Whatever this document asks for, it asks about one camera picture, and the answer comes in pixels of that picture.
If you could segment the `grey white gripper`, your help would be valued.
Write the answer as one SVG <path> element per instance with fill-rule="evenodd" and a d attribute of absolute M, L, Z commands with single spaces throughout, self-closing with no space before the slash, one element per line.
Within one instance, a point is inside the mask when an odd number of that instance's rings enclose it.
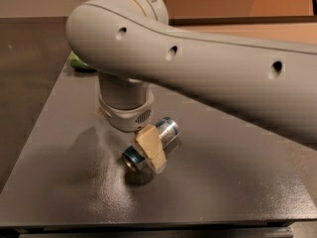
<path fill-rule="evenodd" d="M 154 101 L 155 97 L 149 90 L 144 104 L 137 108 L 123 110 L 111 107 L 102 97 L 99 97 L 101 110 L 111 126 L 126 133 L 140 130 L 135 134 L 134 146 L 145 158 L 148 166 L 156 174 L 160 174 L 165 168 L 166 157 L 158 129 L 149 124 L 154 116 Z"/>

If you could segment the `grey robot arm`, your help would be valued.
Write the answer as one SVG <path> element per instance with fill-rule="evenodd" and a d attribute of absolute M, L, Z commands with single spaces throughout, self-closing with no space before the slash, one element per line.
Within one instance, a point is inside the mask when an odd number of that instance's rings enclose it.
<path fill-rule="evenodd" d="M 312 45 L 188 32 L 169 25 L 162 0 L 90 0 L 66 23 L 72 50 L 101 80 L 109 123 L 134 132 L 123 159 L 160 172 L 153 83 L 310 148 L 317 141 L 317 51 Z M 150 157 L 149 152 L 158 154 Z"/>

